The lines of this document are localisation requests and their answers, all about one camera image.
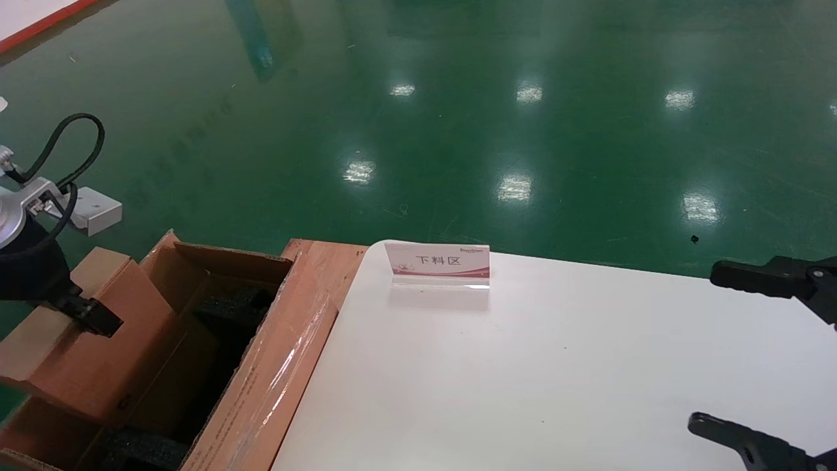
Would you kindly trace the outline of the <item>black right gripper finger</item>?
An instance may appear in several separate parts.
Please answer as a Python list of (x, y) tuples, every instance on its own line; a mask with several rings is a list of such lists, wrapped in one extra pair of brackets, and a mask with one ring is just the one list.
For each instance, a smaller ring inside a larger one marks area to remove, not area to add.
[(766, 297), (797, 298), (825, 324), (836, 325), (835, 256), (821, 260), (775, 256), (762, 266), (718, 260), (709, 281)]
[(836, 449), (811, 456), (789, 442), (703, 412), (690, 415), (687, 429), (700, 438), (730, 448), (747, 470), (835, 470)]

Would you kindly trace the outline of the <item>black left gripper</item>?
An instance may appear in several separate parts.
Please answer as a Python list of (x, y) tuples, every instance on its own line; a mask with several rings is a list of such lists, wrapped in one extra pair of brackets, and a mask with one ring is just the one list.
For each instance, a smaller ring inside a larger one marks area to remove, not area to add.
[(59, 242), (34, 217), (1, 249), (2, 301), (50, 304), (91, 334), (110, 339), (122, 327), (120, 319), (98, 299), (74, 294), (71, 269)]

